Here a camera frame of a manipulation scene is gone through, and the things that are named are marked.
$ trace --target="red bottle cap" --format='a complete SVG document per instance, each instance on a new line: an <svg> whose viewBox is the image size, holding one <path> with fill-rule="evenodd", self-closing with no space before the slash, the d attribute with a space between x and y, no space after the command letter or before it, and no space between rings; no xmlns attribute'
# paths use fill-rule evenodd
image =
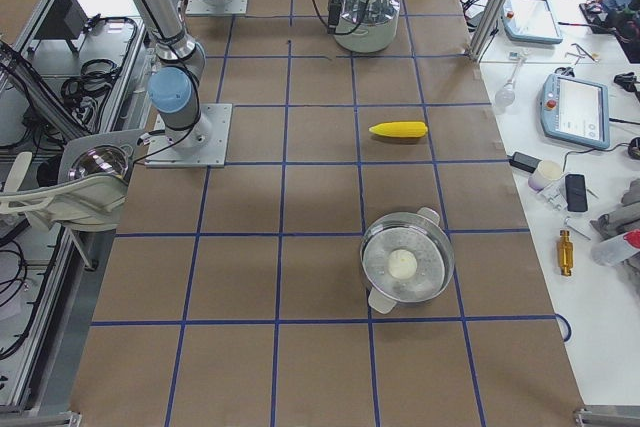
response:
<svg viewBox="0 0 640 427"><path fill-rule="evenodd" d="M640 249L640 230L632 230L631 232L627 232L624 234L624 240L629 242L636 249Z"/></svg>

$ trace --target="yellow object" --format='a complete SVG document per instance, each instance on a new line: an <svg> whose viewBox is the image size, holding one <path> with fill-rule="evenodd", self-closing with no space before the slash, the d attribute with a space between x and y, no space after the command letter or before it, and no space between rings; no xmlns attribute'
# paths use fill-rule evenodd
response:
<svg viewBox="0 0 640 427"><path fill-rule="evenodd" d="M571 269L573 269L573 243L569 240L568 230L560 231L560 240L557 247L560 273L565 277L569 277Z"/></svg>
<svg viewBox="0 0 640 427"><path fill-rule="evenodd" d="M403 139L424 137L428 130L424 122L385 122L369 128L372 134Z"/></svg>

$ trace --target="computer mouse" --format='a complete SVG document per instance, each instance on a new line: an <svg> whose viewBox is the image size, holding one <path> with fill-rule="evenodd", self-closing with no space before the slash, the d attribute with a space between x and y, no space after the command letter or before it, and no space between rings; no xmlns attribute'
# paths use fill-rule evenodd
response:
<svg viewBox="0 0 640 427"><path fill-rule="evenodd" d="M602 6L597 2L592 2L590 4L587 4L585 6L585 9L590 14L601 14L602 13Z"/></svg>

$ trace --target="white chair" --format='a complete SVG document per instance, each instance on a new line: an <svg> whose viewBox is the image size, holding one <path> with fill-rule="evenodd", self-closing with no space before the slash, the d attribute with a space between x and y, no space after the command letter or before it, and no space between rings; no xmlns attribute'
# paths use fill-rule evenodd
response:
<svg viewBox="0 0 640 427"><path fill-rule="evenodd" d="M18 155L3 192L0 215L24 214L34 229L49 231L54 224L66 228L87 269L95 266L78 232L115 229L127 195L127 184L111 174L92 174L52 187L18 192L31 163L31 153Z"/></svg>

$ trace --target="white pot handle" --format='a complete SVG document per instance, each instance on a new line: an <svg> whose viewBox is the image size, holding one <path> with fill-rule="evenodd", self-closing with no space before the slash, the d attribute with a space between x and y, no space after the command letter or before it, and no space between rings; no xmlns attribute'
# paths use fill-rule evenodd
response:
<svg viewBox="0 0 640 427"><path fill-rule="evenodd" d="M423 207L418 211L418 215L430 220L436 225L440 225L440 215L429 207Z"/></svg>
<svg viewBox="0 0 640 427"><path fill-rule="evenodd" d="M390 299L376 288L369 292L369 306L381 314L388 314L396 306L397 302Z"/></svg>

